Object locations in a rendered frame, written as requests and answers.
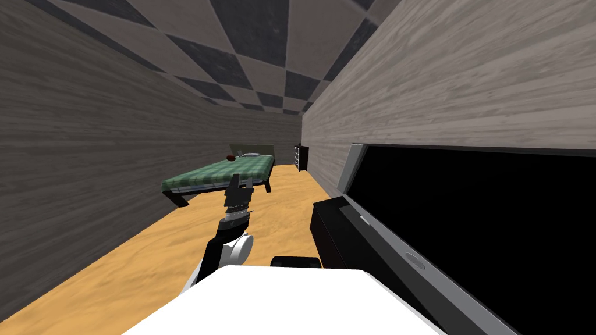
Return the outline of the black chest of drawers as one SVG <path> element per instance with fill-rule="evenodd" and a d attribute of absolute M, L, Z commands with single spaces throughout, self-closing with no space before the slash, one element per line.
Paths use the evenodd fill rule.
<path fill-rule="evenodd" d="M 294 161 L 298 171 L 306 171 L 308 166 L 309 147 L 301 145 L 294 146 Z"/>

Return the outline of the green plaid bed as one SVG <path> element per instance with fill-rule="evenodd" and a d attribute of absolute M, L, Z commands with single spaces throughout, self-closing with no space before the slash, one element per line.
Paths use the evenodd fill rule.
<path fill-rule="evenodd" d="M 184 195 L 194 195 L 225 190 L 234 174 L 240 175 L 240 185 L 248 179 L 252 185 L 264 185 L 271 192 L 270 178 L 275 166 L 275 151 L 272 144 L 231 144 L 234 160 L 222 161 L 165 179 L 161 191 L 177 207 L 189 206 Z"/>

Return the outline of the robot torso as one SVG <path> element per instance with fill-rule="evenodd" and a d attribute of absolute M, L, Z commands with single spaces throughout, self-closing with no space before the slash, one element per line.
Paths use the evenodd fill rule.
<path fill-rule="evenodd" d="M 123 335 L 446 335 L 357 269 L 228 265 Z"/>

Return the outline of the black television stand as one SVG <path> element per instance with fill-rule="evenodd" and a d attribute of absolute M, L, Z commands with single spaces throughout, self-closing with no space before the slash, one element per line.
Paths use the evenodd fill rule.
<path fill-rule="evenodd" d="M 313 204 L 311 233 L 323 267 L 358 269 L 371 274 L 433 325 L 443 330 L 419 297 L 406 285 L 406 280 L 411 279 L 414 269 L 408 267 L 401 257 L 384 260 L 340 210 L 348 205 L 343 197 Z"/>

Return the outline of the large black television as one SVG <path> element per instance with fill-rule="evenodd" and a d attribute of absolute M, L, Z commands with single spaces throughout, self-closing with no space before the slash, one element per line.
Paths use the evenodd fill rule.
<path fill-rule="evenodd" d="M 352 144 L 337 189 L 448 335 L 596 335 L 596 149 Z"/>

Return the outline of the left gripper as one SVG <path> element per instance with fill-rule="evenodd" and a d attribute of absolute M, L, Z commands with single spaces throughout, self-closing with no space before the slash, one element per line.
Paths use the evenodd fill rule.
<path fill-rule="evenodd" d="M 231 208 L 233 206 L 247 205 L 251 201 L 253 189 L 253 179 L 249 177 L 246 181 L 245 188 L 239 188 L 240 174 L 233 174 L 229 183 L 229 188 L 225 190 L 224 207 Z"/>

